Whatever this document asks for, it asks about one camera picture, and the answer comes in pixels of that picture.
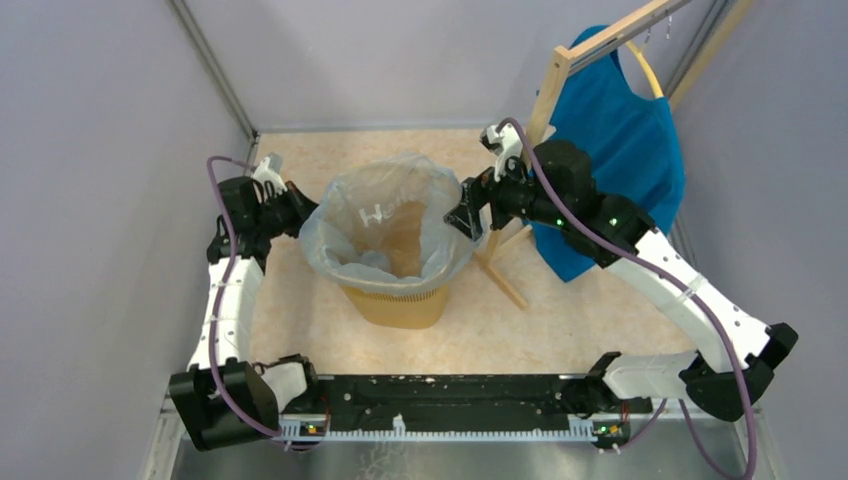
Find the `yellow mesh trash bin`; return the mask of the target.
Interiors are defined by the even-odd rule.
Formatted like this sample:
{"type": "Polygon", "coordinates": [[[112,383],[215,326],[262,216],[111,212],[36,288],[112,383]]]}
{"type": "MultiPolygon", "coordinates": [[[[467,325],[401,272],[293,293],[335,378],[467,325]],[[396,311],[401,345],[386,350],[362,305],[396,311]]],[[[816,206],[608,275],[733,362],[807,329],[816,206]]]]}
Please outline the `yellow mesh trash bin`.
{"type": "MultiPolygon", "coordinates": [[[[405,202],[398,205],[394,215],[384,222],[385,234],[377,242],[376,252],[388,261],[388,272],[397,277],[418,276],[422,272],[420,231],[425,210],[426,205],[421,202],[405,202]]],[[[449,286],[443,284],[427,292],[402,296],[368,293],[348,286],[341,290],[362,317],[372,324],[426,329],[441,318],[449,286]]]]}

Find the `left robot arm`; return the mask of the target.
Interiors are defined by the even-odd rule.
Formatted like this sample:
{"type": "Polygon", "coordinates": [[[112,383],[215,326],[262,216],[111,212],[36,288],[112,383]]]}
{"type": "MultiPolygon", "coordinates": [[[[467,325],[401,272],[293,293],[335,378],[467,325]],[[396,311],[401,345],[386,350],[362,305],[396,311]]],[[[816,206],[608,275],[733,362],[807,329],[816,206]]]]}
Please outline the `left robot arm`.
{"type": "Polygon", "coordinates": [[[308,413],[319,404],[317,374],[307,357],[250,361],[254,307],[271,242],[295,238],[316,203],[290,180],[234,177],[215,184],[221,212],[206,250],[210,289],[199,341],[168,394],[199,451],[282,435],[287,406],[308,413]]]}

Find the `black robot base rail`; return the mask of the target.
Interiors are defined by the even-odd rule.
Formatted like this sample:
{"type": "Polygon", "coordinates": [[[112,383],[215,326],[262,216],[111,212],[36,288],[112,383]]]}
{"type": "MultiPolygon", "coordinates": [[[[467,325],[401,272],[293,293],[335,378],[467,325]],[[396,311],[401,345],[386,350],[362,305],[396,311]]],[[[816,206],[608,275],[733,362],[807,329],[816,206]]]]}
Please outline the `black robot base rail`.
{"type": "Polygon", "coordinates": [[[333,432],[564,431],[600,414],[648,414],[647,398],[620,400],[598,379],[564,374],[321,376],[283,410],[314,415],[333,432]]]}

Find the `blue plastic trash bag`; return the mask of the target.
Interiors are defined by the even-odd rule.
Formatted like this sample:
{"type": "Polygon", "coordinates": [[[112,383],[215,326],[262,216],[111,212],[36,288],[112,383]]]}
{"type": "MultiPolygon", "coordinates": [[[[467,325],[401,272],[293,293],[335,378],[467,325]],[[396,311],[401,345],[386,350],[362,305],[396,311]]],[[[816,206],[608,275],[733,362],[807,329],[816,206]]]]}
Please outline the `blue plastic trash bag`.
{"type": "Polygon", "coordinates": [[[337,175],[300,229],[314,271],[366,293],[405,296],[447,284],[480,245],[447,224],[455,173],[403,152],[337,175]]]}

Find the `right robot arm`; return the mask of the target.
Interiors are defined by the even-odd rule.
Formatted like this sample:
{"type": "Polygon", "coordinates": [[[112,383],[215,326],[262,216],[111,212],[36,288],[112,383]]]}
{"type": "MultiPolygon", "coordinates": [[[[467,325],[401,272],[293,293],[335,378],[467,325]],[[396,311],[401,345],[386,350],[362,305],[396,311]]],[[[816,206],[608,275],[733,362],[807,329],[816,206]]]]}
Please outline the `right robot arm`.
{"type": "Polygon", "coordinates": [[[534,150],[540,169],[516,158],[466,179],[446,224],[472,240],[519,219],[554,229],[597,266],[630,284],[693,342],[688,352],[604,354],[578,388],[587,414],[612,412],[625,400],[687,400],[711,416],[748,417],[798,340],[789,325],[747,314],[672,247],[650,215],[625,196],[598,190],[587,153],[566,140],[534,150]]]}

